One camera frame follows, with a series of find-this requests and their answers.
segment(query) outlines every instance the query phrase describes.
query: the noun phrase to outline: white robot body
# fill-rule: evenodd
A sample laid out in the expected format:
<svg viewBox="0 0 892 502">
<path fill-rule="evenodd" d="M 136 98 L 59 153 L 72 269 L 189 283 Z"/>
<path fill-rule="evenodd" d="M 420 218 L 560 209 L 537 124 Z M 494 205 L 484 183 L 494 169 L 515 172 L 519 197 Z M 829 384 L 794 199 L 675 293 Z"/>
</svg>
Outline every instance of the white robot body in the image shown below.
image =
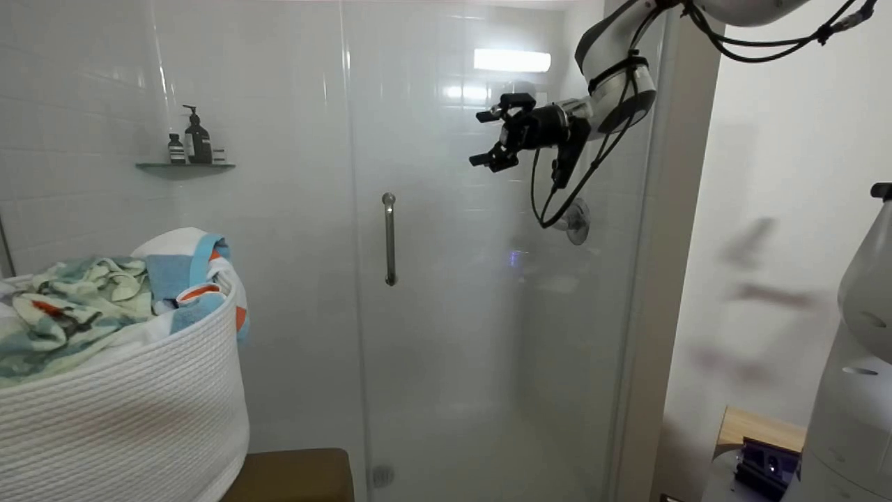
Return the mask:
<svg viewBox="0 0 892 502">
<path fill-rule="evenodd" d="M 664 7 L 657 0 L 626 0 L 608 20 L 592 24 L 576 45 L 576 64 L 586 81 L 603 77 L 594 88 L 589 88 L 586 119 L 592 123 L 594 137 L 617 130 L 626 117 L 642 119 L 654 98 L 654 81 L 646 64 L 635 64 L 632 87 L 626 71 L 617 64 L 626 60 L 626 53 L 635 47 L 635 35 L 642 21 L 649 13 Z"/>
<path fill-rule="evenodd" d="M 809 0 L 697 0 L 702 10 L 727 24 L 766 24 L 776 21 Z"/>
<path fill-rule="evenodd" d="M 803 476 L 785 502 L 892 502 L 892 204 L 840 286 L 842 324 L 829 357 Z"/>
</svg>

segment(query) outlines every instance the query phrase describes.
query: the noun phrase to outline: door handle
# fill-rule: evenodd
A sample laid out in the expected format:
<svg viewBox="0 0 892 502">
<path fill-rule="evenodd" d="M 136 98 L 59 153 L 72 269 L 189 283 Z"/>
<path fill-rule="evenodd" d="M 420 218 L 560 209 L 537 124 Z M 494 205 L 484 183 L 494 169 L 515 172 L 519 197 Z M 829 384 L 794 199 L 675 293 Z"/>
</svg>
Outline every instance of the door handle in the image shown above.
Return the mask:
<svg viewBox="0 0 892 502">
<path fill-rule="evenodd" d="M 388 244 L 388 278 L 384 278 L 384 283 L 392 286 L 395 283 L 395 194 L 384 191 L 383 204 L 384 204 L 384 244 Z"/>
</svg>

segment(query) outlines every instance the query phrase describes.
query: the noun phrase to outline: black cable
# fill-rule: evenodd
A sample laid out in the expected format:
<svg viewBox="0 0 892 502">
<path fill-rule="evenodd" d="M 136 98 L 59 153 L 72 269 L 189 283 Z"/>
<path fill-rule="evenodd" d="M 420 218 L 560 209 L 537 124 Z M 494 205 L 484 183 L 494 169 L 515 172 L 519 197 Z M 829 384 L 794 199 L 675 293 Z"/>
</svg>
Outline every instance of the black cable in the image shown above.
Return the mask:
<svg viewBox="0 0 892 502">
<path fill-rule="evenodd" d="M 632 40 L 629 40 L 629 47 L 626 47 L 626 59 L 635 59 L 635 56 L 639 56 L 635 45 L 642 40 L 642 35 L 646 34 L 646 28 L 649 28 L 661 13 L 664 13 L 664 7 L 654 7 L 654 10 L 649 10 L 649 13 L 639 21 L 639 28 L 635 28 L 635 34 L 632 34 Z M 626 98 L 629 87 L 632 87 L 632 92 L 639 93 L 639 81 L 635 81 L 632 71 L 635 71 L 635 67 L 626 67 L 626 70 L 624 70 L 624 87 L 622 87 L 622 93 L 618 93 L 617 106 Z M 589 165 L 586 176 L 580 177 L 580 183 L 572 188 L 572 194 L 560 204 L 560 209 L 558 209 L 553 218 L 546 218 L 546 215 L 550 215 L 550 205 L 553 205 L 558 188 L 553 186 L 546 204 L 537 209 L 537 199 L 534 199 L 537 149 L 534 149 L 532 172 L 529 172 L 529 205 L 532 205 L 532 215 L 534 215 L 534 220 L 537 220 L 540 227 L 555 225 L 555 223 L 568 211 L 568 205 L 576 199 L 576 194 L 582 191 L 582 186 L 589 183 L 589 177 L 603 166 L 603 162 L 604 162 L 604 159 L 612 153 L 612 146 L 624 138 L 624 134 L 629 130 L 632 123 L 635 123 L 635 117 L 626 117 L 612 142 L 610 142 L 610 134 L 603 137 L 603 145 L 600 145 L 594 162 Z"/>
<path fill-rule="evenodd" d="M 812 40 L 826 45 L 834 34 L 862 24 L 865 20 L 872 17 L 874 0 L 865 0 L 865 6 L 858 10 L 852 10 L 852 13 L 848 13 L 848 10 L 855 6 L 855 0 L 844 0 L 815 34 L 798 35 L 798 39 L 734 39 L 734 35 L 717 34 L 710 28 L 710 21 L 706 20 L 702 7 L 695 0 L 682 0 L 682 6 L 686 6 L 686 13 L 692 17 L 692 21 L 706 34 L 706 39 L 723 56 L 727 56 L 734 60 L 742 60 L 742 64 L 766 64 L 766 60 L 785 59 L 785 56 L 803 50 Z M 766 56 L 743 56 L 743 53 L 735 53 L 730 47 L 783 47 L 783 50 L 766 53 Z"/>
<path fill-rule="evenodd" d="M 617 134 L 617 138 L 608 145 L 610 134 L 604 137 L 600 153 L 594 156 L 594 162 L 589 165 L 586 176 L 580 177 L 580 183 L 573 186 L 573 191 L 560 204 L 560 209 L 553 218 L 540 218 L 543 227 L 555 225 L 568 205 L 576 199 L 576 194 L 582 191 L 582 186 L 589 183 L 589 177 L 604 165 L 604 159 L 612 153 L 612 146 L 624 138 L 624 134 L 632 127 L 635 117 L 626 117 L 622 130 Z"/>
<path fill-rule="evenodd" d="M 534 199 L 534 169 L 537 169 L 537 153 L 540 153 L 540 146 L 534 146 L 532 169 L 529 169 L 529 205 L 532 205 L 532 215 L 534 215 L 534 220 L 537 220 L 537 225 L 540 225 L 540 218 L 537 218 L 537 199 Z"/>
</svg>

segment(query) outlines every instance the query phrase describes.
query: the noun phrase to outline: robotic arm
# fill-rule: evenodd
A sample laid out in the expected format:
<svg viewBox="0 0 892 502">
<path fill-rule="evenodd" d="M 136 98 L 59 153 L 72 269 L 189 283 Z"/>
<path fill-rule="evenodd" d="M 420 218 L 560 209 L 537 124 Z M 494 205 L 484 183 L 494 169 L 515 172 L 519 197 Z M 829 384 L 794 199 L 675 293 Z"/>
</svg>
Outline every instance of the robotic arm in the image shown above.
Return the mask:
<svg viewBox="0 0 892 502">
<path fill-rule="evenodd" d="M 727 59 L 759 64 L 783 59 L 809 40 L 829 40 L 840 29 L 849 29 L 872 17 L 874 0 L 865 0 L 858 10 L 849 13 L 855 0 L 844 0 L 844 6 L 815 34 L 801 39 L 778 39 L 778 40 L 746 40 L 730 39 L 710 28 L 707 17 L 727 24 L 766 24 L 778 17 L 801 7 L 805 0 L 624 0 L 610 17 L 592 24 L 573 53 L 580 71 L 589 81 L 589 98 L 558 100 L 534 109 L 532 93 L 501 93 L 500 102 L 488 112 L 480 112 L 480 123 L 501 119 L 500 142 L 480 156 L 470 156 L 470 165 L 484 165 L 494 172 L 519 165 L 520 149 L 558 146 L 558 159 L 553 162 L 553 194 L 565 188 L 576 159 L 589 138 L 603 138 L 597 159 L 589 172 L 562 199 L 555 215 L 546 215 L 534 205 L 532 211 L 540 225 L 555 225 L 560 215 L 580 194 L 592 172 L 608 159 L 617 142 L 624 137 L 629 124 L 646 117 L 654 102 L 654 84 L 646 67 L 646 59 L 639 56 L 639 40 L 646 28 L 667 10 L 682 6 L 682 13 L 707 35 L 707 40 L 724 53 Z M 742 56 L 734 47 L 756 47 L 776 50 L 773 56 Z"/>
</svg>

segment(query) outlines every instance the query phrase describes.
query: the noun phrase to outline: blue cloth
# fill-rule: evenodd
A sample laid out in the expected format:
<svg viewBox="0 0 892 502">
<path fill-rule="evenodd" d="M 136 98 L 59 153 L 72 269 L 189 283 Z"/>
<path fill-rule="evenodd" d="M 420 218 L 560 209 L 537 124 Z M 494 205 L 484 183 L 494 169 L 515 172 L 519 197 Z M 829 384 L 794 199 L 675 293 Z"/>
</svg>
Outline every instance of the blue cloth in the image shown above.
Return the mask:
<svg viewBox="0 0 892 502">
<path fill-rule="evenodd" d="M 157 255 L 144 255 L 144 268 L 148 268 L 148 286 L 157 300 L 169 300 L 179 293 L 193 286 L 189 283 L 193 255 L 157 252 Z"/>
</svg>

